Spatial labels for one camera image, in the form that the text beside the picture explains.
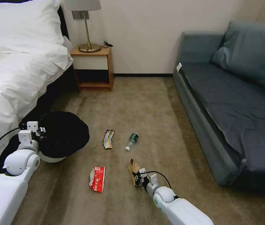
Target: sofa cushion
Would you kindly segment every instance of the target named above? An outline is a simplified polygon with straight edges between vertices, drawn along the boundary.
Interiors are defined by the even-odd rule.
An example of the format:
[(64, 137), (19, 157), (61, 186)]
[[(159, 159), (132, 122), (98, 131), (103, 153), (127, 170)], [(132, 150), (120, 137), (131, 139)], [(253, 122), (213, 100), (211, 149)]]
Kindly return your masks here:
[(246, 167), (265, 172), (265, 88), (213, 64), (183, 63), (181, 71)]
[(224, 45), (212, 62), (265, 87), (265, 24), (230, 22)]

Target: sofa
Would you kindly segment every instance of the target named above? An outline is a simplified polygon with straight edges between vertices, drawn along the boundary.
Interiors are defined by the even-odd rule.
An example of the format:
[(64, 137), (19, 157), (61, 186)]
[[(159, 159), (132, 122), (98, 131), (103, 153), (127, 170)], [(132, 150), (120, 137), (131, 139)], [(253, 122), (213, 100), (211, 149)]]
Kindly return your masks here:
[(265, 24), (231, 22), (181, 37), (173, 80), (219, 185), (265, 189), (263, 35)]

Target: pillow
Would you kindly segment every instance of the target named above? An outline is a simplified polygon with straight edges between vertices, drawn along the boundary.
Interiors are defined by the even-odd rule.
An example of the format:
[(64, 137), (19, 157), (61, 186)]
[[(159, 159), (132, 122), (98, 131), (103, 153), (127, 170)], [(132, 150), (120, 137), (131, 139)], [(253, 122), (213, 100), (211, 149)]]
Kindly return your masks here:
[(0, 3), (0, 35), (63, 44), (58, 8), (61, 0)]
[(230, 22), (213, 63), (265, 87), (265, 24)]

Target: table lamp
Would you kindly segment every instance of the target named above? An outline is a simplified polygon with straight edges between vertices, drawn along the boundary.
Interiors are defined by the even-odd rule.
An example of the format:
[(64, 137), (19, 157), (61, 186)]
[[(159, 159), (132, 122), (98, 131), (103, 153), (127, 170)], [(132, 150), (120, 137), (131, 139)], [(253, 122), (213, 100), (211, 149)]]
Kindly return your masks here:
[(65, 8), (72, 11), (83, 11), (84, 24), (86, 36), (88, 38), (87, 44), (78, 45), (78, 49), (81, 52), (91, 53), (100, 51), (101, 46), (91, 43), (89, 41), (88, 24), (86, 22), (85, 11), (95, 11), (101, 9), (100, 0), (65, 0)]

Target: black trash bag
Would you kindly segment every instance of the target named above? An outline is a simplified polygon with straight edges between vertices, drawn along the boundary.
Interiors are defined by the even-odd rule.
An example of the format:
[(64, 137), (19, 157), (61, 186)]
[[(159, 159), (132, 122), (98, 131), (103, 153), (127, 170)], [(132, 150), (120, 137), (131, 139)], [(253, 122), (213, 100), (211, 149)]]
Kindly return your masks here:
[(44, 139), (39, 142), (43, 155), (63, 158), (82, 149), (89, 141), (89, 128), (71, 112), (50, 112), (40, 120), (46, 129)]

